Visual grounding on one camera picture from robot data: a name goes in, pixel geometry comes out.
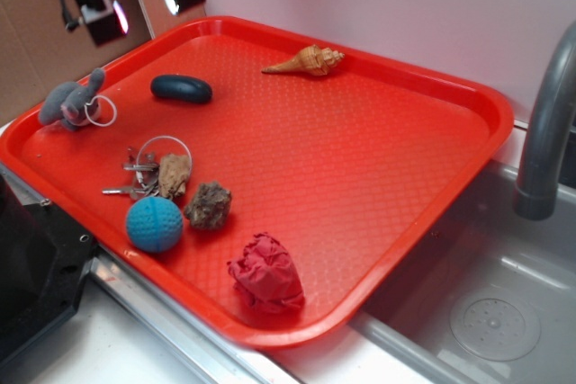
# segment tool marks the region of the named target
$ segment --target drain strainer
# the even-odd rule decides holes
[[[540,338],[540,321],[524,301],[498,288],[474,291],[450,313],[456,340],[470,353],[506,362],[530,353]]]

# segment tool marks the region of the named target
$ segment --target sink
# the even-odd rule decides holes
[[[435,382],[576,382],[576,193],[522,219],[516,174],[490,162],[353,322]]]

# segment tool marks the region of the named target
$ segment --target knitted ball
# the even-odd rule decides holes
[[[143,198],[132,205],[126,217],[130,241],[146,252],[167,251],[178,243],[182,229],[180,209],[166,198]]]

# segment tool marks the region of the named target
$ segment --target red tissue paper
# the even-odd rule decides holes
[[[254,310],[277,314],[300,309],[304,292],[288,251],[268,233],[254,235],[241,258],[228,262],[234,288]]]

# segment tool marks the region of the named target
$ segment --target elephant plush toy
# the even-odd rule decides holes
[[[90,119],[97,119],[100,115],[100,105],[93,98],[104,83],[105,73],[96,68],[88,78],[86,86],[76,82],[66,82],[58,85],[46,97],[40,108],[38,119],[42,125],[50,125],[60,121],[62,126],[69,130],[77,130],[87,125]]]

